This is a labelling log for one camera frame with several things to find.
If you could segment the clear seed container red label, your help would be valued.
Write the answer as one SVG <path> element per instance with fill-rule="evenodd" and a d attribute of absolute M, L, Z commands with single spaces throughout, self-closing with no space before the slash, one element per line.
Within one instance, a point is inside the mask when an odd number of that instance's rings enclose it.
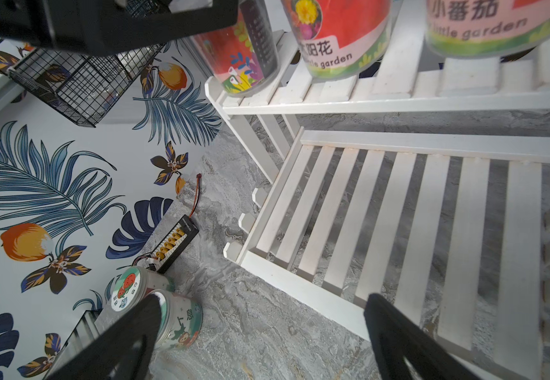
<path fill-rule="evenodd" d="M 550 0 L 432 0 L 425 41 L 445 58 L 510 55 L 550 38 Z"/>

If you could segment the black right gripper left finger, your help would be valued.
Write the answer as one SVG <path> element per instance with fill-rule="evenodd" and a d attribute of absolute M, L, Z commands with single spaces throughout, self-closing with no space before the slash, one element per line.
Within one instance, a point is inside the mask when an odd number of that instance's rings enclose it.
<path fill-rule="evenodd" d="M 141 300 L 49 379 L 145 379 L 161 322 L 157 296 Z"/>

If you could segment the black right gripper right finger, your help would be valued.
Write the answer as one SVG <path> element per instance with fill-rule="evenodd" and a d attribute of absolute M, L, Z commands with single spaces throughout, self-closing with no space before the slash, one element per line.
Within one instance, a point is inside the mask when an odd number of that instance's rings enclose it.
<path fill-rule="evenodd" d="M 371 294 L 364 311 L 369 339 L 383 379 L 477 379 L 384 296 Z"/>

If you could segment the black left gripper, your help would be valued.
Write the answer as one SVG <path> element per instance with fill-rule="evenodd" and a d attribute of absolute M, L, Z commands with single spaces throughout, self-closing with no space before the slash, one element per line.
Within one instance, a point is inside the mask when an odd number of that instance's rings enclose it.
<path fill-rule="evenodd" d="M 237 1 L 0 1 L 0 38 L 105 56 L 229 27 Z"/>

